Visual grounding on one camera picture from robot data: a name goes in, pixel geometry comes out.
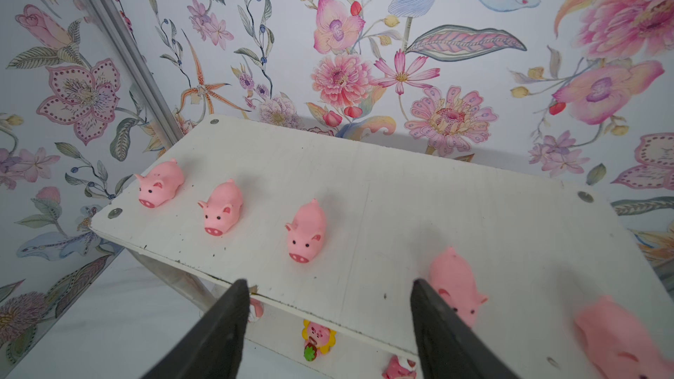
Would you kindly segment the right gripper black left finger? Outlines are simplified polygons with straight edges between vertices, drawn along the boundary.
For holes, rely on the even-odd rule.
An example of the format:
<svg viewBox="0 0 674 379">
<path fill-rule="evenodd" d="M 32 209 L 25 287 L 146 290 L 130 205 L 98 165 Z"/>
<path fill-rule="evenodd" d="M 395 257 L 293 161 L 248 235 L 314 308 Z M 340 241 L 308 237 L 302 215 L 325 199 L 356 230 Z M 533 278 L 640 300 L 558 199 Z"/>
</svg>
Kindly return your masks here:
<svg viewBox="0 0 674 379">
<path fill-rule="evenodd" d="M 249 286 L 246 280 L 239 279 L 144 377 L 237 377 L 249 323 L 249 307 Z"/>
</svg>

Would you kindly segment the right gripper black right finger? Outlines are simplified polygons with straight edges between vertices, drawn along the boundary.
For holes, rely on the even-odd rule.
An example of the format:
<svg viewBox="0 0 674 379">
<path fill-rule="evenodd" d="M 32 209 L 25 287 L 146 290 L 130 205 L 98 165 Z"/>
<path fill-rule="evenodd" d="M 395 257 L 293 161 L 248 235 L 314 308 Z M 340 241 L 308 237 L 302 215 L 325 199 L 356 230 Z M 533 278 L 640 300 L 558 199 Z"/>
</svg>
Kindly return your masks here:
<svg viewBox="0 0 674 379">
<path fill-rule="evenodd" d="M 414 281 L 410 296 L 414 336 L 425 378 L 515 378 L 430 284 Z"/>
</svg>

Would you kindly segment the small red pink figurine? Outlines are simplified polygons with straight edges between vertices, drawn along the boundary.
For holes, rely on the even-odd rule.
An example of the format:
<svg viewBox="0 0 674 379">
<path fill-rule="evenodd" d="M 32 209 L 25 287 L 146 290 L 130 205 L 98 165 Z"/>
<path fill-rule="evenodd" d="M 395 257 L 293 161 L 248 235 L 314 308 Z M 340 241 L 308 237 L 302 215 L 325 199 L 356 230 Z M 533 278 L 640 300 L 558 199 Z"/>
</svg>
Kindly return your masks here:
<svg viewBox="0 0 674 379">
<path fill-rule="evenodd" d="M 382 373 L 383 379 L 416 379 L 417 363 L 405 357 L 393 355 Z"/>
</svg>

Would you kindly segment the single pink piglet toy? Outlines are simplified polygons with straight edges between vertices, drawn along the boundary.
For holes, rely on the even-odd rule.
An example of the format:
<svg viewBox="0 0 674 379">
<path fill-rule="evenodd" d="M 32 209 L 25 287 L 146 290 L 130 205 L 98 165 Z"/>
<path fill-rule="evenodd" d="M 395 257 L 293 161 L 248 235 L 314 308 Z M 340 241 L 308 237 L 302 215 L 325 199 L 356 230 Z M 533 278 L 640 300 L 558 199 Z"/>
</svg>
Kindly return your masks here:
<svg viewBox="0 0 674 379">
<path fill-rule="evenodd" d="M 454 247 L 448 247 L 432 261 L 428 282 L 455 314 L 473 328 L 481 306 L 489 298 L 478 291 L 470 264 Z"/>
</svg>

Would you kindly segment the yellow-haired princess toy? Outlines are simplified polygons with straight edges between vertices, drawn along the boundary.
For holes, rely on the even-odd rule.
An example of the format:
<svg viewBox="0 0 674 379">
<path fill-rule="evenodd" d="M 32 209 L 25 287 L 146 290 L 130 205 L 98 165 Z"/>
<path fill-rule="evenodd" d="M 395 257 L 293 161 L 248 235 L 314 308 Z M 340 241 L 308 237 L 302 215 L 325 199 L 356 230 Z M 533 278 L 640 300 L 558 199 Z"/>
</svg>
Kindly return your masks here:
<svg viewBox="0 0 674 379">
<path fill-rule="evenodd" d="M 329 354 L 336 343 L 336 331 L 309 320 L 304 321 L 302 337 L 305 341 L 303 356 L 306 361 L 315 361 Z"/>
</svg>

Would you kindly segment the white two-tier shelf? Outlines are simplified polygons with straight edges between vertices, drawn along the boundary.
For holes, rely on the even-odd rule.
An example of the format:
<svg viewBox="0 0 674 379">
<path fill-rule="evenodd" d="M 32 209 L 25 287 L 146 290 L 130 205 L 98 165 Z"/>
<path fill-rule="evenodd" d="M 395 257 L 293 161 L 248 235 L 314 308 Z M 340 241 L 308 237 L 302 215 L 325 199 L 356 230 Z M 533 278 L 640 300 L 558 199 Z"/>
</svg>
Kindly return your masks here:
<svg viewBox="0 0 674 379">
<path fill-rule="evenodd" d="M 672 299 L 587 186 L 224 116 L 177 142 L 173 158 L 186 176 L 173 200 L 146 208 L 130 185 L 93 230 L 216 284 L 244 278 L 268 305 L 412 358 L 412 283 L 454 247 L 489 298 L 477 336 L 522 378 L 598 376 L 573 319 L 603 295 L 673 355 Z M 198 201 L 229 179 L 240 219 L 212 236 Z M 326 242 L 297 263 L 285 225 L 313 199 Z"/>
</svg>

